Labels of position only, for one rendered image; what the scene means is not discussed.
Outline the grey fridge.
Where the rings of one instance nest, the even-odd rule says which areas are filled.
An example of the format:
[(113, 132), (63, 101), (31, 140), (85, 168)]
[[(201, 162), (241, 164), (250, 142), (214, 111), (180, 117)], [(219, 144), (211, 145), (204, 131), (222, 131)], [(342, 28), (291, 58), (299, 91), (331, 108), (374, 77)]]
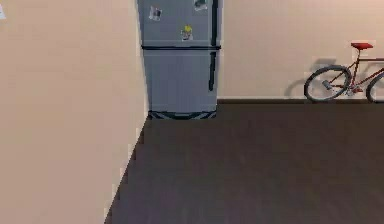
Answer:
[[(209, 119), (217, 113), (217, 78), (221, 53), (223, 0), (218, 0), (217, 44), (211, 46), (212, 0), (196, 11), (194, 0), (136, 0), (140, 41), (152, 119)], [(162, 10), (161, 19), (149, 19), (150, 7)], [(185, 25), (193, 39), (183, 41)], [(208, 89), (210, 52), (216, 51), (213, 91)]]

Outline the yellow fridge magnet note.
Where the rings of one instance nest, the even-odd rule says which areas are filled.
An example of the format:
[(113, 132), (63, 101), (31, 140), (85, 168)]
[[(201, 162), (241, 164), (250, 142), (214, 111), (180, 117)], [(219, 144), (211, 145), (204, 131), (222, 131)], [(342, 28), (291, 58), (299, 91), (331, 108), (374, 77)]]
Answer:
[(181, 30), (181, 37), (183, 41), (189, 41), (193, 39), (193, 29), (190, 25), (185, 25)]

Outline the red bicycle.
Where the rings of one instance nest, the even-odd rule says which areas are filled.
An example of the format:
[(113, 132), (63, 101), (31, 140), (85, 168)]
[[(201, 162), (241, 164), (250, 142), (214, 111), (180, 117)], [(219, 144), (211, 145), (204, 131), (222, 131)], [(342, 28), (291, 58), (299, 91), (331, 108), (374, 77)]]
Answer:
[[(313, 103), (324, 103), (333, 101), (337, 97), (345, 94), (353, 96), (356, 93), (364, 92), (366, 99), (373, 104), (384, 104), (384, 99), (378, 99), (373, 92), (374, 86), (382, 79), (384, 79), (384, 67), (380, 68), (370, 76), (356, 81), (357, 70), (361, 62), (384, 62), (384, 58), (362, 58), (361, 52), (363, 50), (372, 49), (373, 45), (368, 42), (351, 42), (350, 46), (355, 48), (358, 53), (356, 60), (348, 67), (344, 65), (332, 64), (321, 67), (313, 72), (305, 81), (304, 96)], [(331, 92), (332, 95), (325, 98), (316, 98), (310, 94), (311, 83), (322, 74), (334, 71), (338, 75), (331, 80), (323, 80), (320, 84), (326, 91)]]

